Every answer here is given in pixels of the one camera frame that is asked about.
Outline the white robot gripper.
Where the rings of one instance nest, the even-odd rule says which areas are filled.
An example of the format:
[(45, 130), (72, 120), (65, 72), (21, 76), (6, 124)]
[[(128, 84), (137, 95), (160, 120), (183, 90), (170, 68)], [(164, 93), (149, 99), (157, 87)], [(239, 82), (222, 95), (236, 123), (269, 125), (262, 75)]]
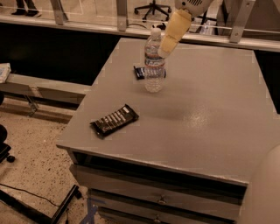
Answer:
[(175, 0), (175, 11), (165, 28), (158, 55), (167, 58), (191, 26), (195, 18), (207, 11), (213, 0)]

